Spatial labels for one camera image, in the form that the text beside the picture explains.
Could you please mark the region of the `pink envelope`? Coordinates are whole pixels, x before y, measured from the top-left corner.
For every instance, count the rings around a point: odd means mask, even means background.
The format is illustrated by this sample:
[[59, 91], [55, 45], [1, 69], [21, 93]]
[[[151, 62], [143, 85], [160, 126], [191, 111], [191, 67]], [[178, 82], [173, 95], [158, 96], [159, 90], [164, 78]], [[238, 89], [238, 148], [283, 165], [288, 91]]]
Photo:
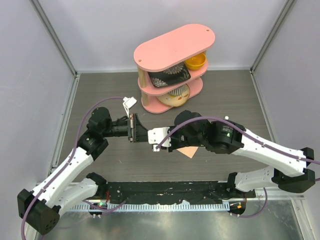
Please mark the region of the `pink envelope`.
[[181, 154], [187, 156], [188, 158], [192, 159], [195, 153], [197, 152], [198, 147], [197, 146], [187, 146], [187, 147], [182, 147], [178, 148], [177, 151], [180, 152]]

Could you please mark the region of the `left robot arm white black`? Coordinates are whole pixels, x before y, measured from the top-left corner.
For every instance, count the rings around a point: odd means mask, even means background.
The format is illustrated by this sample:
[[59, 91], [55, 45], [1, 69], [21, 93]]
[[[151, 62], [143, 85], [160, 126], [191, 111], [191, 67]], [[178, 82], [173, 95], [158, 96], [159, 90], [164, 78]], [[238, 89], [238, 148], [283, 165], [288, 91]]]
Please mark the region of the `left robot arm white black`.
[[17, 196], [18, 214], [23, 231], [29, 224], [41, 235], [49, 233], [59, 219], [74, 205], [87, 198], [102, 199], [107, 192], [107, 181], [92, 172], [77, 185], [70, 183], [91, 165], [109, 145], [110, 137], [127, 137], [130, 142], [148, 141], [148, 130], [136, 113], [112, 120], [105, 107], [91, 113], [87, 130], [77, 140], [69, 156], [41, 184]]

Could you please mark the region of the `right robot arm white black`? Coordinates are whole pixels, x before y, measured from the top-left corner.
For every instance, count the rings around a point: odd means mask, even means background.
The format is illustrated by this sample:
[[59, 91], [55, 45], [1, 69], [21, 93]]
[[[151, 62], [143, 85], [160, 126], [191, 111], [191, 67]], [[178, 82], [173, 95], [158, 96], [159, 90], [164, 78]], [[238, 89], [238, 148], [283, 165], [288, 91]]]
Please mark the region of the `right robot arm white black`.
[[203, 147], [215, 154], [246, 157], [265, 164], [250, 172], [230, 173], [226, 193], [233, 198], [257, 188], [278, 187], [290, 193], [304, 193], [318, 179], [308, 168], [314, 160], [311, 148], [291, 149], [254, 134], [241, 124], [185, 110], [165, 130], [158, 147], [168, 150]]

